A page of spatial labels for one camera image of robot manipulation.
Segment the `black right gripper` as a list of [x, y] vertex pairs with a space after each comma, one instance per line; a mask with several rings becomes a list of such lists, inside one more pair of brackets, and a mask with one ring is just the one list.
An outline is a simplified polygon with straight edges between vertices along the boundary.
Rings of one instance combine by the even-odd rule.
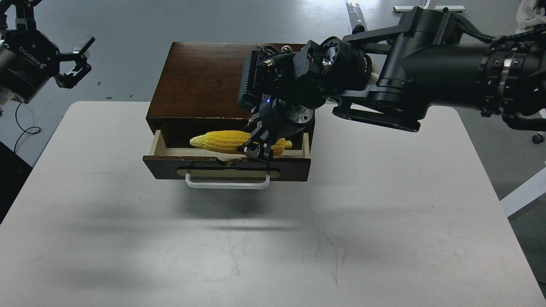
[[314, 110], [272, 96], [262, 99], [258, 114], [256, 124], [247, 124], [241, 129], [251, 136], [238, 146], [238, 152], [261, 161], [273, 160], [273, 144], [277, 140], [291, 137], [315, 124]]

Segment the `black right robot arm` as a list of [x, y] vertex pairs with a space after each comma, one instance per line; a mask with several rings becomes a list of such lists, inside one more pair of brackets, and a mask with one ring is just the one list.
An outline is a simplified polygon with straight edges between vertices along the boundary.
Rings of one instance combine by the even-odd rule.
[[417, 132], [431, 105], [475, 107], [513, 130], [544, 131], [545, 25], [493, 37], [453, 12], [413, 8], [398, 25], [308, 41], [299, 51], [258, 47], [238, 105], [251, 111], [238, 146], [269, 162], [273, 144], [314, 123], [328, 99], [342, 119]]

